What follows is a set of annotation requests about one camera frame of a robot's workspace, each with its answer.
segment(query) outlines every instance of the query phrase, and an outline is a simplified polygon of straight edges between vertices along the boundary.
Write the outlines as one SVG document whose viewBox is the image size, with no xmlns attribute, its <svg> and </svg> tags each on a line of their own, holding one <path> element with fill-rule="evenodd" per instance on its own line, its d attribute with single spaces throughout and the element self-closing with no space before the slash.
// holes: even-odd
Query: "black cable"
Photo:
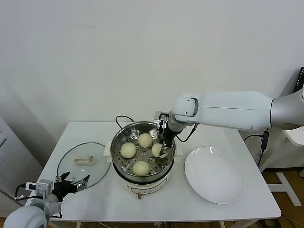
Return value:
<svg viewBox="0 0 304 228">
<path fill-rule="evenodd" d="M 20 200 L 28 200 L 28 199 L 42 199 L 41 196 L 28 196 L 28 197 L 23 197 L 23 198 L 20 198 L 20 199 L 15 199 L 15 201 L 20 201 Z"/>
<path fill-rule="evenodd" d="M 244 139 L 244 142 L 246 141 L 246 139 L 252 137 L 252 136 L 257 136 L 257 137 L 260 137 L 260 138 L 263 138 L 263 136 L 261 134 L 252 134 L 250 136 L 247 136 L 245 139 Z"/>
<path fill-rule="evenodd" d="M 257 166 L 259 167 L 260 163 L 261 163 L 261 160 L 262 160 L 262 157 L 263 157 L 263 154 L 264 154 L 264 149 L 262 149 L 262 152 L 261 152 L 261 156 L 260 158 L 258 159 L 258 163 L 257 163 Z"/>
<path fill-rule="evenodd" d="M 61 214 L 61 212 L 59 212 L 59 216 L 54 216 L 53 215 L 53 216 L 51 216 L 51 218 L 56 218 L 56 219 L 60 219 L 61 218 L 62 219 L 62 214 Z"/>
<path fill-rule="evenodd" d="M 167 114 L 167 113 L 161 113 L 160 116 L 159 116 L 159 120 L 161 119 L 162 115 L 164 115 L 164 116 L 166 116 L 166 117 L 169 118 L 169 114 Z"/>
<path fill-rule="evenodd" d="M 25 183 L 24 184 L 20 184 L 17 188 L 16 188 L 16 191 L 15 191 L 15 197 L 18 196 L 18 190 L 19 188 L 23 187 L 25 189 Z"/>
<path fill-rule="evenodd" d="M 122 126 L 121 126 L 121 125 L 118 123 L 118 121 L 117 121 L 117 118 L 119 118 L 119 117 L 125 117 L 125 118 L 128 118 L 129 120 L 131 120 L 132 122 L 135 122 L 132 118 L 130 118 L 130 117 L 126 116 L 126 115 L 118 115 L 118 116 L 115 117 L 115 122 L 117 123 L 117 125 L 118 125 L 120 128 L 122 128 Z"/>
<path fill-rule="evenodd" d="M 178 135 L 176 136 L 176 138 L 177 138 L 178 140 L 180 140 L 182 143 L 188 141 L 188 139 L 190 138 L 190 136 L 195 132 L 197 126 L 198 126 L 198 124 L 195 124 L 195 125 L 194 125 L 194 127 L 192 128 L 190 134 L 188 135 L 188 137 L 187 137 L 185 140 L 180 139 Z"/>
<path fill-rule="evenodd" d="M 261 152 L 260 159 L 258 160 L 258 163 L 257 163 L 258 167 L 261 163 L 264 151 L 267 149 L 268 138 L 269 138 L 269 131 L 268 131 L 268 128 L 267 128 L 266 131 L 263 132 L 262 143 L 261 143 L 262 152 Z"/>
</svg>

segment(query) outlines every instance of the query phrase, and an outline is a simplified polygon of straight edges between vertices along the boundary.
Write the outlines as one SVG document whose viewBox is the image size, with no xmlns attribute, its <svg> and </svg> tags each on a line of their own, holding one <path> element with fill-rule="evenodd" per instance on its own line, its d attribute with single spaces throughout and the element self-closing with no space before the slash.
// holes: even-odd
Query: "white wall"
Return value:
<svg viewBox="0 0 304 228">
<path fill-rule="evenodd" d="M 17 135 L 44 163 L 69 121 L 151 119 L 186 91 L 278 96 L 304 61 L 303 8 L 302 0 L 3 0 L 0 115 L 21 126 Z M 22 107 L 8 111 L 14 99 Z"/>
</svg>

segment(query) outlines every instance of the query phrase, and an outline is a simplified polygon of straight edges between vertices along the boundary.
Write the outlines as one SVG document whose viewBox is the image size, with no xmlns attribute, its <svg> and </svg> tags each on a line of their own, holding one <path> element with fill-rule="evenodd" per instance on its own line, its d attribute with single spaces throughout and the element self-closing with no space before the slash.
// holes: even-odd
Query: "white cord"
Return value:
<svg viewBox="0 0 304 228">
<path fill-rule="evenodd" d="M 298 224 L 298 225 L 304 227 L 304 224 L 301 224 L 301 223 L 299 223 L 299 222 L 297 222 L 297 221 L 294 221 L 293 219 L 291 219 L 291 218 L 289 218 L 289 217 L 285 217 L 285 216 L 281 216 L 281 217 L 282 217 L 282 218 L 285 218 L 285 219 L 288 219 L 288 220 L 290 220 L 290 221 L 293 221 L 293 222 L 295 222 L 296 224 Z"/>
<path fill-rule="evenodd" d="M 99 224 L 101 224 L 101 225 L 103 225 L 105 227 L 108 227 L 108 228 L 112 228 L 112 227 L 108 226 L 107 223 L 103 224 L 102 222 L 99 222 Z"/>
<path fill-rule="evenodd" d="M 195 224 L 198 225 L 200 228 L 204 228 L 204 227 L 202 227 L 200 224 L 198 224 L 197 222 L 195 222 Z"/>
</svg>

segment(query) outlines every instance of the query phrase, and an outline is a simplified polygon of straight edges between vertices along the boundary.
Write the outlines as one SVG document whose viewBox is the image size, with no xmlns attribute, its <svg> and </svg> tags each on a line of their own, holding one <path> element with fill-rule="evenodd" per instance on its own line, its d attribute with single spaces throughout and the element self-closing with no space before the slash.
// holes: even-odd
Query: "white table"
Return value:
<svg viewBox="0 0 304 228">
<path fill-rule="evenodd" d="M 72 147 L 84 142 L 104 145 L 119 130 L 116 123 L 72 122 L 63 132 L 51 154 L 40 179 L 55 180 L 61 157 Z M 191 128 L 185 129 L 186 137 Z M 232 204 L 219 205 L 200 197 L 188 184 L 184 162 L 188 153 L 200 146 L 225 146 L 230 156 L 243 167 L 247 188 L 243 197 Z M 188 142 L 182 143 L 184 156 L 174 164 L 171 177 L 164 188 L 145 195 L 125 190 L 111 165 L 106 176 L 96 185 L 76 194 L 68 194 L 62 203 L 63 221 L 106 222 L 190 222 L 241 220 L 232 227 L 245 228 L 259 219 L 277 218 L 281 211 L 265 183 L 252 156 L 236 130 L 200 125 Z"/>
</svg>

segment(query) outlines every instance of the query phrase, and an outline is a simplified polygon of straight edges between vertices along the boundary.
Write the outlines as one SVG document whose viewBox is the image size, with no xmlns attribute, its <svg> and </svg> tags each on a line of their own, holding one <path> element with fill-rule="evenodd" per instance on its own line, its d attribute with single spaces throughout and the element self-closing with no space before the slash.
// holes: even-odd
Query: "black wire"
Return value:
<svg viewBox="0 0 304 228">
<path fill-rule="evenodd" d="M 122 128 L 122 126 L 121 126 L 121 125 L 118 123 L 118 121 L 117 121 L 117 118 L 119 118 L 119 117 L 125 117 L 125 118 L 128 118 L 129 120 L 131 120 L 132 122 L 135 122 L 132 118 L 130 118 L 130 117 L 126 116 L 126 115 L 118 115 L 118 116 L 115 117 L 115 122 L 117 123 L 117 125 L 118 125 L 120 128 Z"/>
<path fill-rule="evenodd" d="M 245 139 L 244 139 L 244 142 L 246 141 L 246 139 L 252 137 L 252 136 L 257 136 L 257 137 L 260 137 L 260 138 L 263 138 L 263 136 L 261 134 L 252 134 L 250 136 L 247 136 Z"/>
<path fill-rule="evenodd" d="M 61 212 L 59 212 L 59 216 L 51 216 L 51 218 L 56 218 L 56 219 L 62 219 L 62 214 L 61 214 Z"/>
<path fill-rule="evenodd" d="M 262 153 L 261 153 L 261 156 L 260 156 L 260 158 L 259 158 L 259 160 L 258 160 L 258 163 L 257 163 L 257 166 L 259 167 L 259 165 L 260 165 L 260 163 L 261 163 L 261 160 L 262 160 L 262 157 L 263 157 L 263 153 L 264 153 L 264 149 L 262 149 Z"/>
<path fill-rule="evenodd" d="M 188 139 L 189 139 L 190 136 L 195 132 L 195 130 L 196 130 L 196 127 L 194 126 L 194 127 L 192 128 L 190 134 L 188 135 L 188 137 L 187 137 L 185 140 L 180 139 L 178 135 L 176 136 L 176 138 L 177 138 L 178 140 L 180 140 L 182 143 L 184 143 L 184 142 L 188 141 Z"/>
<path fill-rule="evenodd" d="M 169 114 L 167 114 L 167 113 L 161 113 L 160 116 L 159 116 L 159 120 L 161 119 L 162 115 L 164 115 L 164 116 L 166 116 L 166 117 L 169 118 Z"/>
<path fill-rule="evenodd" d="M 19 188 L 20 187 L 23 187 L 23 188 L 25 188 L 25 183 L 24 184 L 20 184 L 17 188 L 16 188 L 16 191 L 15 191 L 15 197 L 17 197 L 18 196 L 18 190 L 19 190 Z"/>
<path fill-rule="evenodd" d="M 15 201 L 20 201 L 20 200 L 27 200 L 27 199 L 42 199 L 41 196 L 28 196 L 28 197 L 23 197 L 23 198 L 20 198 L 20 199 L 15 199 Z"/>
</svg>

